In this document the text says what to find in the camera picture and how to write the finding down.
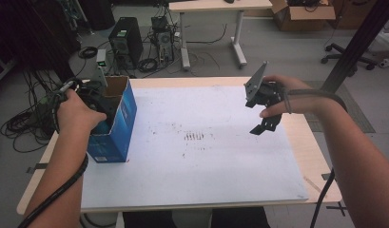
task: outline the tape mark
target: tape mark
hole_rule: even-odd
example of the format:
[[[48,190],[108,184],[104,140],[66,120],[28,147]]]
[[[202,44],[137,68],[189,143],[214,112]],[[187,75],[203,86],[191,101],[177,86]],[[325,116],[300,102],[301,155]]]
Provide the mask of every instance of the tape mark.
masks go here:
[[[310,179],[308,179],[307,177],[303,177],[304,180],[306,182],[308,182],[316,191],[318,191],[319,193],[321,193],[321,189],[318,187],[318,185],[316,185],[313,181],[311,181]]]

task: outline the box flap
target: box flap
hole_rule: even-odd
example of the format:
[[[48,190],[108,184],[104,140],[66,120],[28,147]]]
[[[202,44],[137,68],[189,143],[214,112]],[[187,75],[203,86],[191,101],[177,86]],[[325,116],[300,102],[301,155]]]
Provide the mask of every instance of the box flap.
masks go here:
[[[285,0],[270,0],[271,4],[272,4],[272,11],[274,13],[277,13],[279,12],[280,10],[288,7],[288,5],[286,4],[286,1]]]
[[[333,7],[319,6],[317,8],[290,7],[291,20],[335,20]]]

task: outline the cardboard box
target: cardboard box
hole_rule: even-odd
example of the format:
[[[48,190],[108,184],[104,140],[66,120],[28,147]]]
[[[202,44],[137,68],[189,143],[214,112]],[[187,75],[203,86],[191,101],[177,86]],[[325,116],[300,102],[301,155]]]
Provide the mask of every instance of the cardboard box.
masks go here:
[[[377,0],[332,0],[336,20],[328,21],[334,29],[358,29]]]
[[[270,0],[274,21],[280,30],[321,30],[325,20],[334,20],[336,15],[328,0],[321,0],[315,8],[289,7],[285,0]]]
[[[132,128],[134,126],[137,105],[128,77],[106,77],[107,89],[104,96],[117,111],[108,133],[92,133],[88,142],[88,153],[98,163],[126,162]],[[101,122],[92,132],[106,130],[108,126]]]

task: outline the desk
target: desk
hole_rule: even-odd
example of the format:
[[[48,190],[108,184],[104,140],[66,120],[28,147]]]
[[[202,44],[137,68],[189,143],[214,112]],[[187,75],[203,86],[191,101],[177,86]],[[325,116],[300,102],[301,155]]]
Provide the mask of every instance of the desk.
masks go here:
[[[224,12],[236,14],[236,32],[235,36],[232,37],[232,45],[239,58],[239,67],[247,65],[247,61],[244,58],[242,48],[239,44],[242,21],[245,10],[263,10],[271,9],[272,5],[269,0],[236,0],[233,4],[226,3],[224,0],[197,0],[188,2],[177,2],[170,3],[169,9],[173,12],[180,13],[180,30],[181,30],[181,52],[183,69],[190,69],[190,62],[188,58],[188,50],[185,35],[185,19],[190,21],[187,16],[193,12],[199,15],[195,17],[195,21],[201,21],[203,25],[209,25],[210,23],[221,23],[226,24],[227,21],[220,21],[219,17]]]
[[[138,90],[138,88],[181,88],[181,87],[198,87],[198,86],[205,86],[205,87],[218,87],[218,86],[243,86],[245,82],[248,81],[247,77],[223,77],[223,78],[178,78],[178,79],[171,79],[171,78],[163,78],[163,79],[132,79],[131,80],[131,86],[132,89]],[[321,192],[322,187],[325,184],[325,181],[322,179],[321,174],[329,173],[330,169],[328,168],[324,157],[319,149],[319,146],[317,145],[314,136],[312,132],[310,131],[310,128],[303,117],[303,115],[283,115],[282,118],[282,126],[285,129],[285,132],[287,134],[287,139],[289,140],[289,144],[292,147],[292,150],[294,152],[294,157],[296,159],[296,162],[298,164],[298,167],[301,171],[301,178],[303,180],[303,184],[307,190],[308,193],[308,199],[307,200],[301,200],[301,201],[269,201],[269,202],[259,202],[259,201],[236,201],[236,202],[230,202],[230,203],[200,203],[200,204],[174,204],[174,205],[154,205],[154,206],[129,206],[129,205],[117,205],[117,206],[103,206],[101,208],[93,208],[89,206],[82,206],[82,212],[117,212],[117,211],[138,211],[138,210],[156,210],[156,209],[183,209],[183,208],[214,208],[214,207],[228,207],[228,206],[260,206],[260,205],[273,205],[273,204],[291,204],[291,203],[314,203],[318,200],[319,194]],[[43,158],[40,162],[48,162],[50,154],[52,152],[53,146],[55,145],[57,136],[54,134],[52,137],[46,152],[43,155]],[[112,164],[108,166],[108,169],[117,169],[120,166],[126,166],[126,165],[132,165],[132,162],[136,162],[137,159],[132,159],[129,163],[117,163]],[[107,164],[97,164],[94,163],[93,160],[90,160],[91,163],[88,167],[88,169],[96,169],[96,168],[102,168],[105,167],[103,165]],[[36,170],[33,174],[33,177],[29,183],[28,188],[25,191],[24,196],[21,198],[18,207],[17,212],[19,214],[23,214],[26,210],[26,207],[29,203],[29,199],[31,195],[33,194],[39,180],[41,179],[43,175],[44,170]],[[84,178],[84,193],[90,194],[89,189],[95,188],[99,186],[99,182],[101,178],[107,178],[110,179],[112,182],[119,181],[122,177],[97,177],[97,181],[94,182],[92,180],[92,177],[88,177],[88,174],[85,174]],[[100,196],[106,196],[106,195],[118,195],[123,194],[117,191],[117,189],[112,189],[109,187],[107,192],[103,192]],[[149,198],[148,196],[136,196],[137,198]],[[104,201],[104,203],[108,203],[109,201],[114,200],[113,199],[107,199]],[[337,202],[341,200],[340,190],[338,186],[333,183],[331,188],[329,189],[326,197],[324,198],[324,201],[326,202]]]

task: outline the gray floor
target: gray floor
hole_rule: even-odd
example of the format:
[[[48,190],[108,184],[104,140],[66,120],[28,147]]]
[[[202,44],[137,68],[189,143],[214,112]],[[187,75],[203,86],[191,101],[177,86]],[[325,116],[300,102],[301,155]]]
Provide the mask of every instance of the gray floor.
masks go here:
[[[124,9],[115,9],[115,17],[124,15]],[[148,27],[142,25],[141,34],[145,36]],[[203,26],[187,28],[191,41],[212,41],[223,34],[223,26]],[[81,34],[82,46],[98,46],[107,40],[110,29],[96,31],[94,35]],[[190,71],[181,70],[181,62],[148,77],[207,77],[207,76],[251,76],[262,64],[269,61],[266,74],[284,74],[308,81],[323,81],[329,75],[336,61],[326,65],[320,63],[325,55],[324,46],[331,42],[346,46],[354,35],[354,30],[333,30],[328,25],[315,32],[278,31],[273,20],[246,18],[243,21],[241,45],[248,65],[238,68],[237,59],[230,46],[230,36],[234,25],[228,25],[224,38],[213,45],[189,44],[191,64]],[[144,58],[148,54],[145,44]],[[382,60],[389,52],[380,44],[374,44],[366,56]],[[69,63],[74,72],[78,72],[83,60],[76,55]],[[94,59],[89,60],[81,77],[89,77],[94,69]],[[135,70],[129,73],[143,78]],[[375,134],[368,134],[371,140],[389,159],[389,67],[375,68],[372,71],[359,66],[358,72],[344,82],[351,95],[371,125]],[[0,127],[9,118],[29,107],[28,87],[22,75],[22,68],[17,67],[0,82]],[[322,133],[315,133],[324,157],[330,164]],[[21,199],[31,174],[27,173],[39,160],[44,148],[26,154],[14,151],[13,140],[0,134],[0,228],[15,227],[21,221],[16,213],[16,206]],[[16,145],[22,149],[32,149],[36,143],[31,135],[24,135]],[[340,210],[328,210],[324,205],[320,212],[317,227],[353,227],[348,213],[345,217]],[[306,227],[310,224],[314,205],[268,206],[265,207],[271,227]],[[115,214],[95,215],[91,218],[100,224],[115,221]]]

